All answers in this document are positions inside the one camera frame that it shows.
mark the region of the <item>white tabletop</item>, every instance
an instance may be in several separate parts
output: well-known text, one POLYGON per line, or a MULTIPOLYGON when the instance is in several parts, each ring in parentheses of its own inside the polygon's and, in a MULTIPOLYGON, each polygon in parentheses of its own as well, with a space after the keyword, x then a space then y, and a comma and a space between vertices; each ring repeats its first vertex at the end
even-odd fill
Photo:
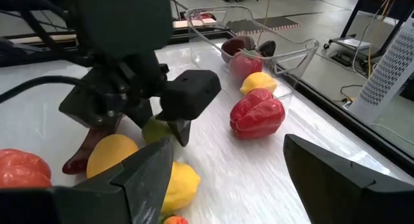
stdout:
MULTIPOLYGON (((157 52, 167 63, 170 80, 191 61, 189 44, 167 46, 157 52)), ((31 78, 67 75, 81 78, 86 68, 56 61, 0 68, 0 92, 31 78)), ((299 93, 290 99, 287 117, 271 137, 237 140, 229 115, 241 95, 218 73, 223 90, 191 125, 190 143, 175 158, 187 162, 201 176, 194 200, 177 213, 190 223, 310 223, 290 180, 283 157, 283 138, 296 134, 322 148, 380 173, 414 184, 414 179, 381 156, 348 129, 299 93)), ((65 175, 61 167, 83 142, 88 129, 58 111, 72 89, 69 85, 42 85, 0 105, 0 147, 19 148, 40 155, 50 165, 54 185, 75 185, 84 175, 65 175)), ((157 98, 151 99, 159 113, 157 98)), ((143 146, 140 129, 124 118, 119 133, 143 146)))

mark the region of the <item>red tomato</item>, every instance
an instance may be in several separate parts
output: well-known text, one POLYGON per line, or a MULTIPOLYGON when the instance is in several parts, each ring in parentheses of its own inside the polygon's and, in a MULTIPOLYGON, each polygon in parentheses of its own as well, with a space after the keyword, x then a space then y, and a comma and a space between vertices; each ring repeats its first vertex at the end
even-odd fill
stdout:
POLYGON ((50 179, 51 172, 48 164, 39 156, 33 153, 20 150, 5 149, 0 150, 0 168, 9 166, 25 166, 35 172, 39 172, 50 179))
POLYGON ((0 169, 0 188, 45 188, 50 179, 26 166, 5 166, 0 169))
POLYGON ((233 78, 238 82, 244 81, 252 73, 261 72, 263 70, 263 61, 258 58, 251 58, 247 56, 246 53, 260 56, 260 54, 254 50, 248 52, 240 51, 234 54, 234 57, 230 60, 228 69, 233 78))

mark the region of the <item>transparent container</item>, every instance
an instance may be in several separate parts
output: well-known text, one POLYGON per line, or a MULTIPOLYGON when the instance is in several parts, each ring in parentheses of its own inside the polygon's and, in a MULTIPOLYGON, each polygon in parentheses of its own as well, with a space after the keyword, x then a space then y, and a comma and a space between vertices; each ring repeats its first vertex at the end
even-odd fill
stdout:
POLYGON ((278 84, 274 96, 280 100, 290 100, 298 81, 319 47, 319 42, 315 39, 297 43, 258 23, 250 9, 244 6, 194 8, 187 10, 186 17, 192 46, 191 60, 200 69, 209 69, 218 73, 222 88, 230 96, 240 96, 237 92, 239 93, 241 83, 232 79, 228 70, 229 63, 223 60, 223 58, 234 58, 221 49, 221 45, 228 38, 250 36, 256 48, 269 40, 276 43, 273 56, 254 56, 246 51, 237 56, 243 54, 243 56, 263 61, 263 72, 271 75, 278 84), (228 33, 223 34, 223 38, 211 39, 210 36, 219 30, 225 30, 228 33))

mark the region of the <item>floor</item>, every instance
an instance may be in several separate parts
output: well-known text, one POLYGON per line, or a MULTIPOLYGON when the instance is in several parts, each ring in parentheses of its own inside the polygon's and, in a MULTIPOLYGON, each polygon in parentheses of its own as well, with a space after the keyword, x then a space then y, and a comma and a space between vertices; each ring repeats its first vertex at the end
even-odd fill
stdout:
MULTIPOLYGON (((251 9, 255 18, 265 17, 266 6, 268 0, 243 0, 238 3, 225 3, 222 0, 177 0, 180 4, 187 8, 199 8, 206 6, 224 6, 224 5, 243 5, 251 9)), ((286 16, 287 18, 301 24, 300 28, 288 30, 279 30, 278 32, 294 41, 303 41, 314 38, 321 45, 331 38, 338 37, 349 16, 354 8, 357 0, 270 0, 268 11, 269 17, 286 16)), ((171 5, 173 16, 177 16, 175 6, 171 5)), ((45 15, 55 24, 64 25, 64 22, 50 12, 45 15)), ((35 16, 42 20, 48 21, 44 14, 36 12, 35 16)), ((365 26, 370 22, 371 16, 366 14, 358 14, 350 33, 357 33, 357 38, 362 35, 365 26)), ((0 23, 7 22, 2 25, 0 36, 27 34, 31 30, 26 23, 19 18, 0 14, 0 23)), ((48 31, 55 31, 53 27, 45 27, 48 31)), ((366 34, 366 40, 372 40, 374 45, 381 45, 393 28, 393 21, 380 23, 380 31, 375 39, 371 39, 371 32, 366 34)), ((328 55, 338 48, 334 45, 329 50, 323 50, 322 46, 318 49, 317 54, 308 66, 303 79, 321 91, 324 95, 332 100, 341 100, 344 97, 340 94, 340 88, 345 85, 358 84, 363 85, 365 80, 357 74, 349 71, 349 68, 342 67, 333 62, 328 55)), ((344 92, 351 97, 356 97, 359 92, 358 87, 345 89, 344 92)), ((386 126, 399 135, 414 142, 414 136, 409 134, 410 127, 414 126, 414 102, 405 100, 399 96, 394 97, 393 101, 388 105, 387 109, 382 113, 376 122, 386 126)), ((373 126, 377 131, 381 132, 385 137, 392 140, 396 145, 403 147, 414 154, 414 146, 388 129, 381 126, 373 126)))

